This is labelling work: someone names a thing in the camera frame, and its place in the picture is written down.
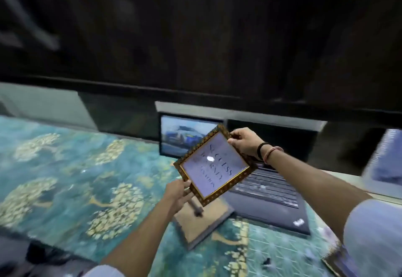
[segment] teal desk mat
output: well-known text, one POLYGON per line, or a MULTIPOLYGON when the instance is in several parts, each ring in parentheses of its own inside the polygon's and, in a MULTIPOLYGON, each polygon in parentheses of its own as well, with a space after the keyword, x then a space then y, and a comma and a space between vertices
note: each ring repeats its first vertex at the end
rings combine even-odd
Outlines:
MULTIPOLYGON (((157 144, 0 117, 0 225, 100 261, 180 178, 173 162, 157 144)), ((150 276, 325 276, 304 259, 323 246, 308 211, 309 239, 235 218, 190 252, 170 223, 150 276)))

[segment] forearm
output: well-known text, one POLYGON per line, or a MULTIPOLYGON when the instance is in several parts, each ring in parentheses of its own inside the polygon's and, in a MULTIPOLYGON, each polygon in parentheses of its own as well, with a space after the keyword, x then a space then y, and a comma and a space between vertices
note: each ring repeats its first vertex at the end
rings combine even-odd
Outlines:
MULTIPOLYGON (((261 152, 265 154, 268 150, 266 146, 261 152)), ((341 241, 350 212, 371 198, 363 190, 281 151, 273 151, 268 163, 302 195, 341 241)))
POLYGON ((144 221, 101 264, 110 265, 125 277, 146 277, 163 234, 173 217, 172 201, 162 199, 144 221))

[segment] blue car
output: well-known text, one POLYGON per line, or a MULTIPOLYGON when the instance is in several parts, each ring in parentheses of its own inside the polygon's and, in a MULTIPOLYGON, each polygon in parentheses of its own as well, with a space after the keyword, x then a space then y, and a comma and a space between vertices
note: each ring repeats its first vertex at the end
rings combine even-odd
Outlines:
POLYGON ((183 147, 193 147, 201 142, 204 134, 201 134, 190 127, 179 126, 173 131, 167 131, 164 135, 164 142, 180 145, 183 147))

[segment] light blue sleeve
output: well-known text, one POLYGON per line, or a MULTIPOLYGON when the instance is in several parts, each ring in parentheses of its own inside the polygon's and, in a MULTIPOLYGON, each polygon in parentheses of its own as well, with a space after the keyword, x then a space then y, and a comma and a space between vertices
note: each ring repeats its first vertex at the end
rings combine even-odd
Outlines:
POLYGON ((108 265, 98 265, 86 273, 83 277, 124 277, 124 275, 114 267, 110 267, 108 265))
POLYGON ((359 276, 402 276, 402 209, 374 199, 360 203, 346 221, 343 243, 359 276))

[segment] hand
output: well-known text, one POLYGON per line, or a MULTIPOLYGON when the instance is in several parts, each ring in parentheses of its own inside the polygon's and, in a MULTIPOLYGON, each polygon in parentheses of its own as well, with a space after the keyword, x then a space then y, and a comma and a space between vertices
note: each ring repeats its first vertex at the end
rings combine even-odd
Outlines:
MULTIPOLYGON (((232 135, 232 138, 228 139, 229 144, 244 154, 258 158, 257 148, 264 141, 254 131, 251 131, 249 128, 240 128, 230 132, 230 134, 232 135)), ((263 147, 264 150, 271 148, 270 145, 265 145, 263 147)))
POLYGON ((191 181, 174 180, 166 185, 163 199, 170 203, 172 215, 176 214, 194 194, 190 191, 191 181))

